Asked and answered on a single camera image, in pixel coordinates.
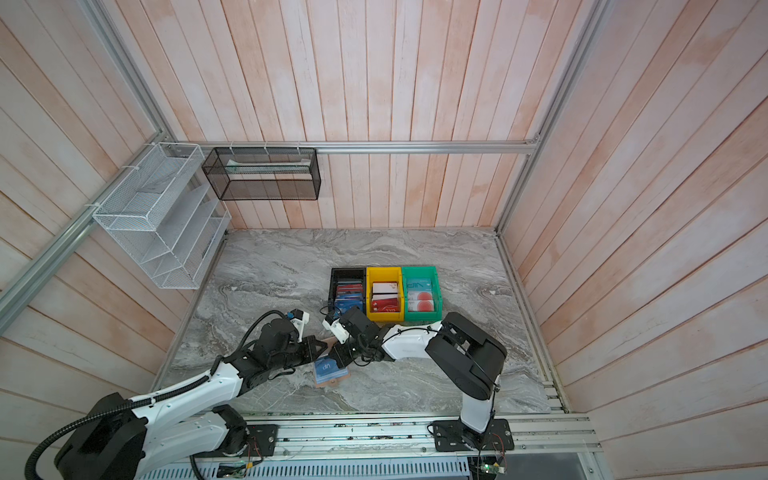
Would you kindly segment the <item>tan leather card holder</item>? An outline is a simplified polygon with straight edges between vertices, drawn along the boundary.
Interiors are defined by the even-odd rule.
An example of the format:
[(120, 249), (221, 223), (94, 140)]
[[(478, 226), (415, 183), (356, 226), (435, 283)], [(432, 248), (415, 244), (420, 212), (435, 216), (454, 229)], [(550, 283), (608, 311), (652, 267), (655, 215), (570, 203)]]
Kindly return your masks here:
[(329, 337), (324, 339), (324, 342), (328, 344), (328, 349), (313, 364), (315, 386), (317, 388), (337, 386), (341, 381), (350, 376), (347, 368), (339, 367), (336, 361), (330, 357), (330, 349), (335, 345), (337, 339)]

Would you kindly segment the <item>blue VIP credit card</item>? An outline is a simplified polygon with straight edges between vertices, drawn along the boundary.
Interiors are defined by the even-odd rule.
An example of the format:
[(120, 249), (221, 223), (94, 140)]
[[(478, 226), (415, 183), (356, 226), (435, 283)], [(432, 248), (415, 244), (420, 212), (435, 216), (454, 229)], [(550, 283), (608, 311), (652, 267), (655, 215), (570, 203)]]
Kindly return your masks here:
[(314, 362), (314, 373), (317, 386), (337, 382), (349, 376), (347, 368), (339, 367), (336, 361), (328, 356)]

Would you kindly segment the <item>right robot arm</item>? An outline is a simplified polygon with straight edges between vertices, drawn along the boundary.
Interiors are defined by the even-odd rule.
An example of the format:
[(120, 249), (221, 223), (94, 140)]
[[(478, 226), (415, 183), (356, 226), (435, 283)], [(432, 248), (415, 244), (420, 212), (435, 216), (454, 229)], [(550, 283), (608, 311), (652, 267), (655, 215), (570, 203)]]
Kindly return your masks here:
[(450, 312), (427, 325), (380, 326), (353, 307), (338, 319), (324, 319), (323, 326), (336, 338), (329, 356), (340, 368), (357, 359), (432, 360), (462, 392), (459, 421), (463, 428), (475, 435), (486, 433), (507, 350), (467, 317)]

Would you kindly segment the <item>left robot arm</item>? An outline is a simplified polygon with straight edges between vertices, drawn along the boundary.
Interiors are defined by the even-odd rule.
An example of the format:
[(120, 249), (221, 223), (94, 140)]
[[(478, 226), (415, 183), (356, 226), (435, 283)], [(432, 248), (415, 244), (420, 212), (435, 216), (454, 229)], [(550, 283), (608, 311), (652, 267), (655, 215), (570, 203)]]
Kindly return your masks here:
[(189, 380), (132, 399), (102, 398), (64, 429), (68, 439), (54, 465), (65, 479), (134, 479), (201, 453), (242, 454), (253, 441), (231, 401), (313, 363), (327, 348), (304, 335), (299, 321), (277, 317), (257, 339), (244, 337)]

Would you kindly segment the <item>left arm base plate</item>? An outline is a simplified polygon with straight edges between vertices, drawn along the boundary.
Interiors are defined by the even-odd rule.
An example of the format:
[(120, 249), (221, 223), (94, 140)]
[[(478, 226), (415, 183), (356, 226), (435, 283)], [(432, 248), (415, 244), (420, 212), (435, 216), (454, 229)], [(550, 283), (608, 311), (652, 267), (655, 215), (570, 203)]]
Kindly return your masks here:
[(248, 424), (234, 427), (220, 447), (229, 456), (267, 458), (274, 455), (278, 440), (276, 424)]

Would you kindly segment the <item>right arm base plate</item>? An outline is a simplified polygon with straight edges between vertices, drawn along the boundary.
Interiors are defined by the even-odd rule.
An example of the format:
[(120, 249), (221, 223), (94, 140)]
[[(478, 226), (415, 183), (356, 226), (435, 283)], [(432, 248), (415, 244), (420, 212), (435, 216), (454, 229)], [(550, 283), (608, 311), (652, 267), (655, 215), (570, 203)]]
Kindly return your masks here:
[(477, 433), (460, 420), (439, 420), (427, 427), (438, 452), (494, 450), (502, 453), (515, 448), (511, 428), (505, 419), (492, 419), (483, 433)]

